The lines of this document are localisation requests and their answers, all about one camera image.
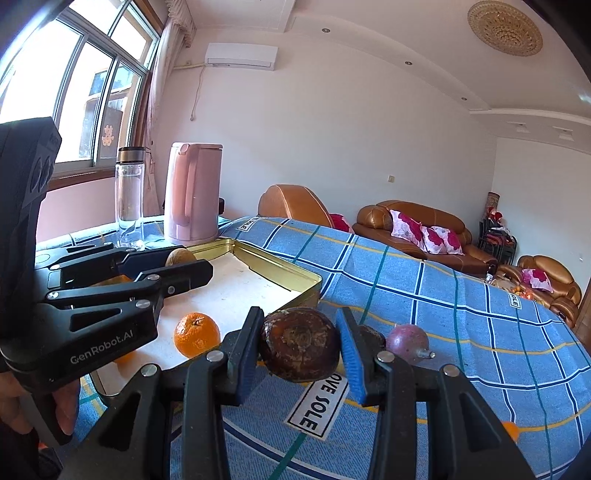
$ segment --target blue gripper pad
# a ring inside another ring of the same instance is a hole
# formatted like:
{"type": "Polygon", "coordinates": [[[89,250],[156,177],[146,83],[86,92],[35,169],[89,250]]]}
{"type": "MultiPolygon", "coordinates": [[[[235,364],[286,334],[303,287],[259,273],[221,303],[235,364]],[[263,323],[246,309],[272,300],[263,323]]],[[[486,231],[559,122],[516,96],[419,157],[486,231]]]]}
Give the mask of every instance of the blue gripper pad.
{"type": "Polygon", "coordinates": [[[369,400],[368,385],[374,373],[374,360],[348,307],[337,310],[336,327],[350,391],[357,403],[365,406],[369,400]]]}

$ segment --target ceiling light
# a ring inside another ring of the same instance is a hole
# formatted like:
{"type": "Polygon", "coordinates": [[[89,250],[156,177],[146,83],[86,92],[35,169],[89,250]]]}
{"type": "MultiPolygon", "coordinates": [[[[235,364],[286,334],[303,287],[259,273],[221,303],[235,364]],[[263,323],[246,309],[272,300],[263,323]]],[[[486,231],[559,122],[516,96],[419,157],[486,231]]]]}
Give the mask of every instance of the ceiling light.
{"type": "Polygon", "coordinates": [[[529,57],[544,44],[540,29],[520,10],[503,2],[486,0],[468,12],[472,31],[488,46],[509,55],[529,57]]]}

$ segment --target leather armchair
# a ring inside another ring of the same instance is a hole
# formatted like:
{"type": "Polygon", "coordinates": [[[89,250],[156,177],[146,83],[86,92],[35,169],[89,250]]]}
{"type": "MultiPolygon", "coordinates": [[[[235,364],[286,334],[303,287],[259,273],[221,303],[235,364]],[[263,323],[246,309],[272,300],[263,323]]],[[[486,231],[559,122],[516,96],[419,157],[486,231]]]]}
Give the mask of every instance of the leather armchair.
{"type": "Polygon", "coordinates": [[[301,185],[271,185],[259,200],[258,214],[335,227],[328,210],[314,192],[301,185]]]}
{"type": "Polygon", "coordinates": [[[515,285],[523,286],[531,290],[533,297],[551,312],[561,317],[572,329],[579,316],[579,303],[582,292],[579,285],[566,267],[554,258],[543,255],[524,255],[517,262],[517,266],[501,265],[495,275],[497,278],[510,280],[515,285]],[[550,279],[554,289],[553,293],[545,290],[536,290],[523,284],[522,271],[524,268],[539,268],[544,270],[550,279]]]}

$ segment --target air conditioner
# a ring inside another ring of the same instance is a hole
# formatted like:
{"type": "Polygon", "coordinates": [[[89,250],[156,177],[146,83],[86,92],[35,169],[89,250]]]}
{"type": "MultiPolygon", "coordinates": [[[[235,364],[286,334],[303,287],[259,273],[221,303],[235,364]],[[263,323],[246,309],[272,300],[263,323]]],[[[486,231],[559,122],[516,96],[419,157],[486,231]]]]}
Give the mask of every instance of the air conditioner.
{"type": "Polygon", "coordinates": [[[249,43],[210,43],[205,53],[208,67],[275,70],[279,48],[249,43]]]}

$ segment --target love sole label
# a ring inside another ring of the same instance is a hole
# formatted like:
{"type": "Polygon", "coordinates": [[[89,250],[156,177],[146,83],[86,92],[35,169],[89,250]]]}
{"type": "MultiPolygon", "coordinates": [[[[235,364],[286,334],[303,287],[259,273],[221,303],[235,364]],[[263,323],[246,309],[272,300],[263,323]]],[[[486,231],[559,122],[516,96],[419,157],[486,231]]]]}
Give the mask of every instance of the love sole label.
{"type": "Polygon", "coordinates": [[[244,225],[239,226],[236,230],[242,230],[243,232],[248,232],[252,225],[254,225],[258,220],[260,220],[261,217],[252,217],[250,219],[248,219],[244,225]]]}
{"type": "Polygon", "coordinates": [[[507,292],[507,294],[509,295],[509,305],[516,309],[521,309],[521,300],[519,299],[519,296],[510,292],[507,292]]]}
{"type": "Polygon", "coordinates": [[[317,439],[326,440],[348,392],[349,381],[338,373],[313,382],[291,409],[285,423],[317,439]]]}

